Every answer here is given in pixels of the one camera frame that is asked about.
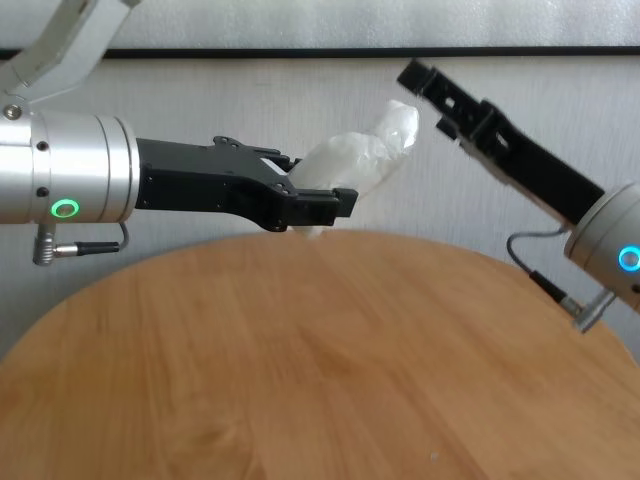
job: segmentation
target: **wooden table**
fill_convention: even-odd
[[[0,366],[0,478],[638,479],[640,372],[475,253],[229,239],[36,324]]]

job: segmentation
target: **white wall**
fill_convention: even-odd
[[[640,62],[636,58],[457,59],[435,62],[478,97],[501,106],[523,130],[605,187],[640,179]],[[107,61],[79,90],[47,107],[128,119],[140,137],[208,144],[217,134],[302,156],[323,138],[366,128],[389,98],[415,102],[395,82],[404,60]],[[509,233],[553,228],[433,126],[406,168],[342,222],[415,235],[506,259]],[[34,226],[0,226],[0,352],[79,288],[142,258],[222,236],[257,231],[216,214],[135,212],[130,248],[118,255],[31,265]],[[116,226],[63,226],[61,239],[117,238]],[[531,242],[527,260],[579,298],[596,292],[562,258],[559,241]],[[638,354],[640,318],[623,306],[609,323]]]
[[[0,47],[33,42],[60,1],[0,2]],[[639,20],[637,0],[144,0],[113,46],[635,46]]]

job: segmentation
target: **silver cylindrical joint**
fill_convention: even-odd
[[[0,128],[0,223],[110,223],[129,217],[140,160],[125,123],[58,112],[31,114],[28,121],[28,145],[14,141],[13,130]]]
[[[600,199],[577,225],[565,255],[640,312],[640,185]]]

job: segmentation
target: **black cable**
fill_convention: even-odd
[[[537,270],[531,269],[526,263],[524,263],[520,257],[513,250],[513,242],[519,238],[551,238],[562,235],[567,232],[567,228],[565,226],[560,227],[558,230],[554,230],[553,232],[518,232],[509,236],[507,239],[507,252],[511,259],[518,265],[522,270],[524,270],[529,278],[536,283],[547,295],[549,295],[556,303],[561,303],[565,298],[567,298],[567,292],[562,290],[556,284],[554,284],[547,277],[542,275]]]
[[[524,270],[527,275],[531,275],[533,269],[530,268],[526,263],[524,263],[520,257],[513,250],[513,242],[519,238],[552,238],[557,237],[567,233],[567,227],[562,226],[558,230],[554,230],[553,232],[517,232],[509,236],[507,239],[507,253],[511,259],[518,265],[522,270]]]

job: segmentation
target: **blue led ring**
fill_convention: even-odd
[[[635,255],[636,263],[633,265],[627,263],[627,260],[625,259],[627,255]],[[618,263],[625,272],[637,272],[640,270],[640,247],[632,245],[624,247],[620,250],[620,255],[618,255]]]

